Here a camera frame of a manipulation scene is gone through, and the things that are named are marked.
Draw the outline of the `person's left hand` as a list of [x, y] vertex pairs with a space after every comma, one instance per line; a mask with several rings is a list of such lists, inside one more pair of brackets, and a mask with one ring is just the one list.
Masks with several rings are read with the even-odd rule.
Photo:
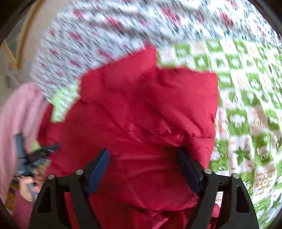
[[34, 203], [43, 184], [45, 173], [41, 169], [34, 170], [34, 176], [22, 177], [19, 181], [19, 194], [28, 202]]

